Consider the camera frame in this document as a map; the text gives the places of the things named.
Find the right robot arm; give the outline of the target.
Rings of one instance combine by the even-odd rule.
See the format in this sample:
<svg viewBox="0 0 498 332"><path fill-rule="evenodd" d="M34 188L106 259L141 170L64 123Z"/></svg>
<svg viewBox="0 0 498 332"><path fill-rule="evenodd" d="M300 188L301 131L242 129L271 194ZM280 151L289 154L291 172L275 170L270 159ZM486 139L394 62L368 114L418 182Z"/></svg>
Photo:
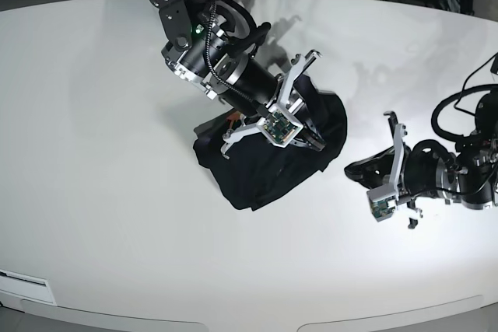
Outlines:
<svg viewBox="0 0 498 332"><path fill-rule="evenodd" d="M234 0L149 1L166 34L162 50L166 66L209 99L221 99L236 111L236 124L223 134L223 156L251 135L262 135L281 149L325 147L296 87L320 57L318 51L297 54L287 72L272 75L255 60L271 24L257 25Z"/></svg>

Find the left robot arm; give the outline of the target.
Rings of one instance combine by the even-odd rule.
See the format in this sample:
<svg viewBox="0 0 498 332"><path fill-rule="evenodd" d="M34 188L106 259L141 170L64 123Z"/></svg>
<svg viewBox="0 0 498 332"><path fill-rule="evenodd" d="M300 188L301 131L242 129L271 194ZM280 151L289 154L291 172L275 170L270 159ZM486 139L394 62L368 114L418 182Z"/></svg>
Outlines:
<svg viewBox="0 0 498 332"><path fill-rule="evenodd" d="M469 135L457 135L439 125L447 107L460 110L462 99L481 93L470 113L475 128ZM461 90L437 104L431 115L431 128L440 138L454 144L450 152L434 139L408 147L406 126L393 111L385 112L393 145L369 158L349 164L345 175L367 189L370 213L377 222L400 211L409 217L414 229L423 217L417 198L442 199L446 204L461 204L481 211L497 205L497 84Z"/></svg>

